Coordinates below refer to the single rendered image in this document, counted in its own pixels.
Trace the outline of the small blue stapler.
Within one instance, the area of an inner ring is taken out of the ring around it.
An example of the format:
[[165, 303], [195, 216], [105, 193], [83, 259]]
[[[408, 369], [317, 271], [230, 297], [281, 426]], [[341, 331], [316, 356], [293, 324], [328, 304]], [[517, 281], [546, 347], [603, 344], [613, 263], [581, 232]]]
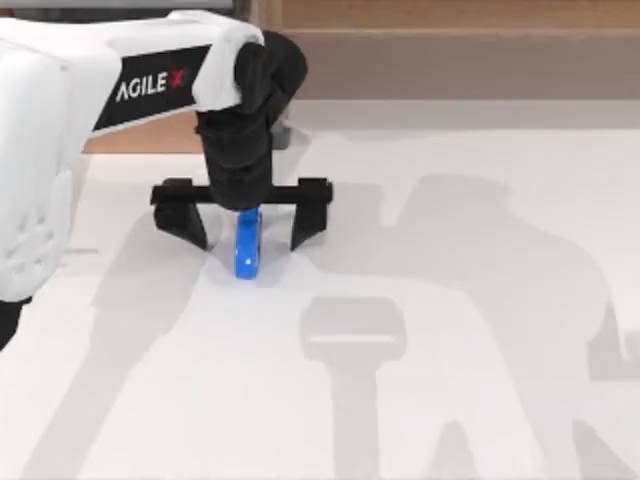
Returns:
[[262, 212], [259, 208], [242, 211], [235, 230], [234, 273], [250, 280], [257, 276], [260, 265]]

